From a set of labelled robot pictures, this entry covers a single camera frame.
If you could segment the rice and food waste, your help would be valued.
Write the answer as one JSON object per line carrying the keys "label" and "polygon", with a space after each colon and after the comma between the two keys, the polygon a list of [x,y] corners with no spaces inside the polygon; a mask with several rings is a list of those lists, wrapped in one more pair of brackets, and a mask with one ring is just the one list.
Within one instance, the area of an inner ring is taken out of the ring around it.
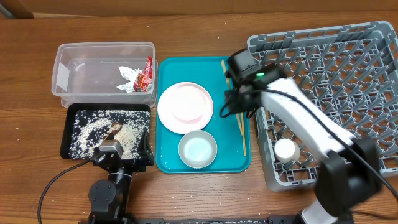
{"label": "rice and food waste", "polygon": [[126,110],[79,110],[70,144],[72,159],[89,159],[107,135],[115,132],[123,149],[123,159],[133,159],[144,131],[149,130],[150,113]]}

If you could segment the teal plastic tray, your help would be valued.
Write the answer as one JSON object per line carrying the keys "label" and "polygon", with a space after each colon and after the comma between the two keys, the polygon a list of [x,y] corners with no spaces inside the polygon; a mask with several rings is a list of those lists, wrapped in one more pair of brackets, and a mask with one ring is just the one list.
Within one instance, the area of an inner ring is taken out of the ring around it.
{"label": "teal plastic tray", "polygon": [[211,165],[194,169],[183,163],[178,154],[181,134],[168,130],[157,118],[155,161],[157,167],[168,174],[243,172],[251,163],[249,120],[244,120],[246,143],[243,144],[236,117],[220,117],[225,104],[224,92],[228,89],[221,61],[226,57],[172,57],[159,67],[158,94],[180,82],[192,82],[202,86],[214,103],[213,115],[204,130],[210,133],[218,146]]}

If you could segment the red snack wrapper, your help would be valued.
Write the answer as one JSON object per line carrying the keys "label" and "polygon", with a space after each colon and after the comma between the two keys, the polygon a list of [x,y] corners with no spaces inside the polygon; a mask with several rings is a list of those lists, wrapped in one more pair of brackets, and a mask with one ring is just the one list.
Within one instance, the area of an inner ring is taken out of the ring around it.
{"label": "red snack wrapper", "polygon": [[134,89],[139,92],[147,92],[149,89],[149,85],[152,84],[153,79],[153,66],[152,66],[153,59],[152,57],[147,57],[146,67],[143,71],[138,74],[135,82],[134,82]]}

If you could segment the grey bowl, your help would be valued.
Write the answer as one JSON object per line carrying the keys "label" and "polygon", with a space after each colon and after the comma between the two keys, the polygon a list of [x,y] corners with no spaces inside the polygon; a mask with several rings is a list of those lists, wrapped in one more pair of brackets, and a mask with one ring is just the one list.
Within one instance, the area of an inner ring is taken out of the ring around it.
{"label": "grey bowl", "polygon": [[193,169],[208,167],[216,158],[218,146],[215,138],[203,130],[185,134],[178,144],[182,162]]}

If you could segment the pink plate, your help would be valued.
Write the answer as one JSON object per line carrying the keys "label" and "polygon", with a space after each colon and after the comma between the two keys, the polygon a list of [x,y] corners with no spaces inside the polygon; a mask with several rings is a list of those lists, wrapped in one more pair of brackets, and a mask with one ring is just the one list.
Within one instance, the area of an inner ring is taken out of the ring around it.
{"label": "pink plate", "polygon": [[[198,88],[205,96],[206,107],[204,114],[193,121],[182,121],[177,119],[172,114],[172,92],[182,86],[194,86]],[[191,131],[203,129],[211,120],[213,116],[213,100],[210,94],[202,86],[192,82],[180,82],[168,87],[163,94],[161,94],[158,106],[157,114],[160,122],[170,131],[177,134],[187,134]]]}

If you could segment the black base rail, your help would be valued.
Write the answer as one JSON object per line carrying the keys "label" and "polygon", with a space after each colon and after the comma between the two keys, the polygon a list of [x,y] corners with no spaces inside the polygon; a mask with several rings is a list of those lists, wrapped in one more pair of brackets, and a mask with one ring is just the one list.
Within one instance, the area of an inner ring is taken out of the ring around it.
{"label": "black base rail", "polygon": [[234,218],[234,219],[196,219],[196,220],[164,220],[163,218],[125,219],[122,221],[99,221],[89,218],[89,223],[122,223],[122,224],[292,224],[295,223],[295,215],[270,215],[267,218]]}

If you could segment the white tissue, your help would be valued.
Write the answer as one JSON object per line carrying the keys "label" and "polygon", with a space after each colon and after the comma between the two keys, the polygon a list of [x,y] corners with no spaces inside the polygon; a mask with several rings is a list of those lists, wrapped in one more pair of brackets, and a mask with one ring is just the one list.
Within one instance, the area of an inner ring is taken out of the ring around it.
{"label": "white tissue", "polygon": [[126,79],[128,82],[122,85],[117,86],[119,90],[125,90],[127,93],[135,92],[134,83],[136,78],[142,72],[141,69],[132,69],[129,67],[119,66],[119,71],[121,76]]}

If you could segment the white paper cup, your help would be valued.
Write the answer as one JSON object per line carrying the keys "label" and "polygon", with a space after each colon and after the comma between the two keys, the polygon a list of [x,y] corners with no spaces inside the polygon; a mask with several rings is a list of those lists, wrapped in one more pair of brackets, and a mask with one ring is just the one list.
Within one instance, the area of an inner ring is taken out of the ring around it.
{"label": "white paper cup", "polygon": [[274,154],[281,163],[286,164],[300,158],[300,148],[290,139],[280,139],[275,143]]}

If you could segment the grey plastic dish rack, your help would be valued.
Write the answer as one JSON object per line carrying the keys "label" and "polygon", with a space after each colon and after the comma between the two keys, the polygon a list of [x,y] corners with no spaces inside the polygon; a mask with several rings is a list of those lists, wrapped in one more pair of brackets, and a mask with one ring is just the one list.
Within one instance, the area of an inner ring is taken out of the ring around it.
{"label": "grey plastic dish rack", "polygon": [[357,138],[374,139],[380,173],[397,175],[397,35],[386,21],[259,34],[247,47]]}

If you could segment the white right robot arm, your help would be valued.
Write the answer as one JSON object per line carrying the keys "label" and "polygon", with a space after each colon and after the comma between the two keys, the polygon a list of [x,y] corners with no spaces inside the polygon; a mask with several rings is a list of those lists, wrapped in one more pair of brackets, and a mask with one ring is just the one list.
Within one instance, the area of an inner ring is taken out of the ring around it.
{"label": "white right robot arm", "polygon": [[264,107],[285,122],[318,162],[316,200],[294,223],[353,223],[351,208],[382,188],[375,142],[369,136],[356,138],[333,122],[275,64],[229,68],[225,75],[234,86],[225,93],[229,113]]}

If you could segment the black plastic tray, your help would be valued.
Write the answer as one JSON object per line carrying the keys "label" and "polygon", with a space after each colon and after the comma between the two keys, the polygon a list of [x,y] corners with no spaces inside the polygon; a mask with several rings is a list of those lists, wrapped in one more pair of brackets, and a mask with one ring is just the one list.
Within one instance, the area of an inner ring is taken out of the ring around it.
{"label": "black plastic tray", "polygon": [[63,130],[60,145],[60,156],[63,159],[72,159],[70,144],[75,122],[75,115],[79,110],[126,110],[126,111],[147,111],[151,109],[146,104],[124,104],[124,103],[73,103],[67,109],[65,127]]}

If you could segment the clear plastic bin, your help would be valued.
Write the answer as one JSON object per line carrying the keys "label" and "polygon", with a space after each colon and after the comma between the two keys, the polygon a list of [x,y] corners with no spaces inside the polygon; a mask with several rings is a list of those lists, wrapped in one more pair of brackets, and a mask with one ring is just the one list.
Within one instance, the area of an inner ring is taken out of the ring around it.
{"label": "clear plastic bin", "polygon": [[[127,83],[119,66],[143,70],[153,59],[153,79],[147,92],[127,93],[117,86]],[[62,44],[57,50],[52,74],[52,94],[61,104],[143,103],[156,104],[157,69],[152,42],[80,42]]]}

